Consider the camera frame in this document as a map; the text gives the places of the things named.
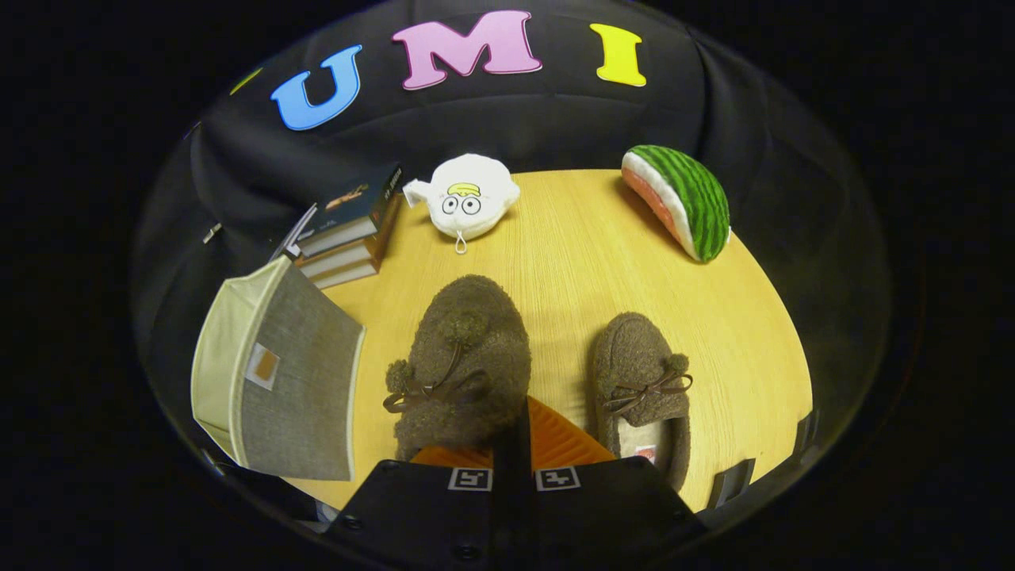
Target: plush toy eyes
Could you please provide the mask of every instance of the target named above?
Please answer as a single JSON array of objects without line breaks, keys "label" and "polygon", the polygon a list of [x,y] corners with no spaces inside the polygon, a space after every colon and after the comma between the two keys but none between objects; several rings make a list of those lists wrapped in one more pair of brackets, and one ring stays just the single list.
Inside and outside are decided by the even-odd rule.
[{"label": "plush toy eyes", "polygon": [[462,202],[462,210],[464,210],[466,214],[475,214],[479,211],[479,199],[472,196],[466,198],[465,202]]},{"label": "plush toy eyes", "polygon": [[441,205],[441,209],[444,210],[446,214],[454,214],[455,210],[458,209],[458,198],[455,198],[454,196],[445,198],[444,204]]}]

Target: green striped rind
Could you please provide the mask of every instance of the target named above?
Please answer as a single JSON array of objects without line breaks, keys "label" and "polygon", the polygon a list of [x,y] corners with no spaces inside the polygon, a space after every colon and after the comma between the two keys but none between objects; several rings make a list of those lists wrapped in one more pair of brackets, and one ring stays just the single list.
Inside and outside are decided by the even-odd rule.
[{"label": "green striped rind", "polygon": [[673,188],[687,212],[697,257],[702,262],[715,259],[730,231],[730,206],[716,176],[704,164],[665,146],[640,144],[628,152],[640,156]]}]

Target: yellow letter i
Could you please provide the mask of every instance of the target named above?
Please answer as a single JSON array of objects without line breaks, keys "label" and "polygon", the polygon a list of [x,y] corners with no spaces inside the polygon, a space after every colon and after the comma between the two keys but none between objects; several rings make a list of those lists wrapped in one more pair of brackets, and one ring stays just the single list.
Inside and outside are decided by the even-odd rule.
[{"label": "yellow letter i", "polygon": [[637,71],[637,52],[634,48],[641,43],[641,38],[605,23],[592,23],[589,27],[603,39],[603,67],[596,70],[596,75],[606,81],[644,86],[646,79]]}]

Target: foam letter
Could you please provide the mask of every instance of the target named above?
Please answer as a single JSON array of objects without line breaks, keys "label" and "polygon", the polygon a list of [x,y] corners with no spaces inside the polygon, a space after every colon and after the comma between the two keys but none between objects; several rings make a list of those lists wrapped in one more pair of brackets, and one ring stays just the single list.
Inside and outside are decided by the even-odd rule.
[{"label": "foam letter", "polygon": [[293,131],[306,131],[345,111],[359,94],[359,72],[356,70],[355,58],[362,49],[359,45],[352,46],[321,62],[322,68],[331,68],[331,75],[335,79],[335,94],[321,104],[311,104],[307,99],[303,81],[311,76],[310,71],[297,73],[279,85],[271,98],[278,102],[282,123]]},{"label": "foam letter", "polygon": [[538,71],[543,64],[532,57],[529,39],[525,34],[525,22],[531,17],[532,14],[521,10],[487,12],[468,35],[435,21],[396,32],[392,40],[405,44],[409,60],[409,77],[402,86],[415,90],[444,81],[448,72],[436,68],[433,56],[441,58],[459,75],[470,75],[486,48],[489,49],[490,61],[483,65],[483,70],[487,73]]},{"label": "foam letter", "polygon": [[637,71],[637,52],[634,49],[641,39],[626,29],[605,23],[593,23],[589,27],[603,39],[603,67],[596,70],[596,75],[606,81],[644,86],[647,81],[645,75]]}]

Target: black cloth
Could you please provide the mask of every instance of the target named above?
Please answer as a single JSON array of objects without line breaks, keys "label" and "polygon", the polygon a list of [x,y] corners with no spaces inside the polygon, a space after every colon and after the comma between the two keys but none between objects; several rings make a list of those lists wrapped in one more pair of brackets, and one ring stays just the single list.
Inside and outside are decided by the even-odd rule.
[{"label": "black cloth", "polygon": [[[439,20],[467,33],[492,4],[389,2],[339,20],[264,62],[179,143],[142,217],[132,278],[140,356],[170,417],[209,446],[189,392],[204,316],[221,281],[265,263],[329,181],[388,160],[425,177],[466,151],[513,171],[617,168],[627,148],[654,143],[689,152],[723,184],[735,231],[800,334],[823,412],[818,441],[834,435],[879,363],[890,279],[867,190],[832,134],[739,55],[627,3],[513,2],[532,13],[526,30],[542,70],[491,75],[482,56],[470,76],[452,70],[437,85],[401,87],[409,70],[395,31]],[[595,76],[603,49],[592,22],[640,34],[646,86]],[[327,99],[334,87],[320,62],[357,43],[355,100],[320,127],[287,129],[272,90],[309,69],[308,97]],[[216,222],[222,230],[202,243]]]}]

